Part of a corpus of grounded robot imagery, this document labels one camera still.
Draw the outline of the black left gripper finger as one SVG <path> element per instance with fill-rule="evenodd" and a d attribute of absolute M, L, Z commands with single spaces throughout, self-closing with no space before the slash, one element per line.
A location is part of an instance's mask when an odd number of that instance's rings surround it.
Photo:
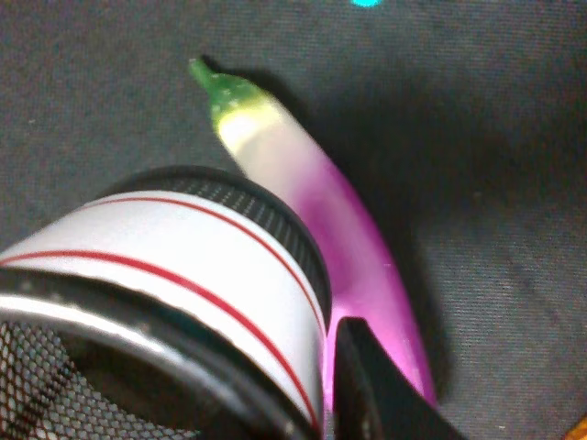
<path fill-rule="evenodd" d="M 338 324 L 334 419 L 337 439 L 462 439 L 408 383 L 359 318 Z"/>

